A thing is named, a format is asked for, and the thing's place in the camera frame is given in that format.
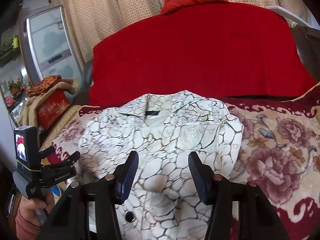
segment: red sleeve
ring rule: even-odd
[[[40,232],[40,227],[25,220],[18,210],[16,217],[16,232],[19,240],[34,240]]]

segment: red blanket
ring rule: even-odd
[[[90,104],[143,94],[296,97],[316,84],[286,21],[242,3],[194,5],[132,24],[93,50]]]

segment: beige curtain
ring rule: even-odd
[[[304,20],[308,9],[302,0],[229,0],[265,7],[280,5]],[[134,22],[159,13],[164,0],[51,0],[63,5],[71,42],[81,67],[92,59],[93,47],[105,37]]]

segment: refrigerator door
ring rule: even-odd
[[[30,50],[39,78],[61,75],[76,77],[81,82],[81,70],[68,40],[61,6],[43,11],[27,19]]]

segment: camera screen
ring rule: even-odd
[[[16,134],[17,156],[24,162],[27,162],[26,151],[24,147],[24,139],[22,135]]]

